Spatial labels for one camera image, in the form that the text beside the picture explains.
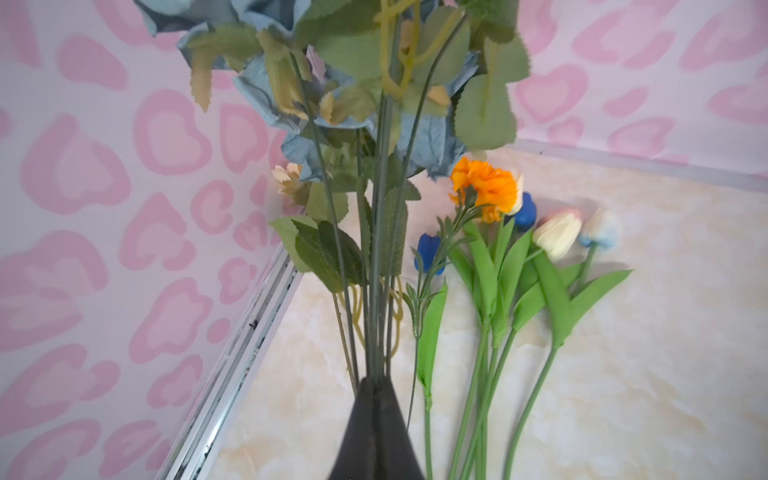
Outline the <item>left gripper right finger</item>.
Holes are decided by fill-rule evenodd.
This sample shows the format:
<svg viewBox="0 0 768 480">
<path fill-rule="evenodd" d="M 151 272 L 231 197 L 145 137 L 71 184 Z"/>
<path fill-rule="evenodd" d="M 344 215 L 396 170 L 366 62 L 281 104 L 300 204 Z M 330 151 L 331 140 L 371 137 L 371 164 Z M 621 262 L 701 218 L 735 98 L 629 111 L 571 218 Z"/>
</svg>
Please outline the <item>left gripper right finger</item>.
<svg viewBox="0 0 768 480">
<path fill-rule="evenodd" d="M 376 478 L 424 478 L 389 378 L 376 387 Z"/>
</svg>

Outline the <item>orange carnation stem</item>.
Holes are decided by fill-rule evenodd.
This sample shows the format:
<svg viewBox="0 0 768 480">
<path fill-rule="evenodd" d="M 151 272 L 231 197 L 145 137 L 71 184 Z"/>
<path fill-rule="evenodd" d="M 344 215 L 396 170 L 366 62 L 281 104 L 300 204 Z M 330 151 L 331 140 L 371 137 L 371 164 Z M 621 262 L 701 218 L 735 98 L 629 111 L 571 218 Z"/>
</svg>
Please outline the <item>orange carnation stem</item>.
<svg viewBox="0 0 768 480">
<path fill-rule="evenodd" d="M 450 180 L 451 200 L 455 204 L 455 210 L 453 215 L 438 220 L 438 233 L 433 235 L 441 238 L 437 268 L 445 269 L 447 265 L 452 265 L 466 281 L 471 293 L 472 256 L 465 226 L 469 223 L 476 224 L 484 238 L 488 242 L 492 241 L 496 237 L 501 220 L 519 209 L 523 194 L 522 178 L 487 162 L 464 157 L 454 166 Z M 417 357 L 423 308 L 440 288 L 433 288 L 438 277 L 435 276 L 432 280 L 432 294 L 425 291 L 424 274 L 420 273 L 416 266 L 419 257 L 416 249 L 417 247 L 413 254 L 417 283 L 407 287 L 405 301 L 413 322 Z"/>
</svg>

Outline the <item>dusty blue rose bouquet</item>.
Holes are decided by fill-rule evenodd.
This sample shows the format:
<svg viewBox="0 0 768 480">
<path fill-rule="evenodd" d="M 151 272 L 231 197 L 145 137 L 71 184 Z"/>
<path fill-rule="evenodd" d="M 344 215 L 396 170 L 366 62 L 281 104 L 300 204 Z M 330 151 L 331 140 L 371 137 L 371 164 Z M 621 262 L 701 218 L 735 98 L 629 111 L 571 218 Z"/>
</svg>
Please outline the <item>dusty blue rose bouquet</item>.
<svg viewBox="0 0 768 480">
<path fill-rule="evenodd" d="M 152 34 L 180 33 L 195 103 L 213 74 L 286 134 L 311 207 L 285 246 L 362 321 L 345 338 L 356 383 L 389 372 L 393 291 L 411 179 L 512 143 L 508 84 L 529 76 L 515 1 L 141 1 Z"/>
</svg>

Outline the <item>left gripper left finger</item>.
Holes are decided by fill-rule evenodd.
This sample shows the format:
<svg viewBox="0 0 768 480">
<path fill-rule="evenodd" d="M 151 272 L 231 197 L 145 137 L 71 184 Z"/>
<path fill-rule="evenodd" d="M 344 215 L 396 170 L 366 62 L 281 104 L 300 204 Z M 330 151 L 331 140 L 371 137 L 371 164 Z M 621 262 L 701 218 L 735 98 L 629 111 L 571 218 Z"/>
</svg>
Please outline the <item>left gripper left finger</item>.
<svg viewBox="0 0 768 480">
<path fill-rule="evenodd" d="M 376 464 L 374 396 L 371 382 L 359 384 L 347 428 L 329 480 L 373 479 Z"/>
</svg>

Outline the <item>cream sunflower stem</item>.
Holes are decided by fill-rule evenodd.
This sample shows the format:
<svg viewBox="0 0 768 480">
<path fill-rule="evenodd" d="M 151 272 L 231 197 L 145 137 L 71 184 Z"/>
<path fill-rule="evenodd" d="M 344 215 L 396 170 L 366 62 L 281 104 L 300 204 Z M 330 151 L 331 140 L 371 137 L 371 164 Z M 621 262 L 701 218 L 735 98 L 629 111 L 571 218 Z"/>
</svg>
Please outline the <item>cream sunflower stem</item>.
<svg viewBox="0 0 768 480">
<path fill-rule="evenodd" d="M 288 199 L 290 201 L 290 205 L 295 208 L 303 208 L 307 206 L 311 189 L 307 182 L 304 182 L 300 179 L 301 172 L 302 166 L 292 162 L 289 162 L 285 167 L 276 166 L 272 170 L 272 175 L 277 182 L 279 193 Z M 353 391 L 356 391 L 357 383 L 352 372 L 350 352 L 347 340 L 345 338 L 345 330 L 342 322 L 339 297 L 336 293 L 332 293 L 331 297 L 335 309 L 343 355 L 346 362 L 346 370 L 349 374 L 352 389 Z"/>
</svg>

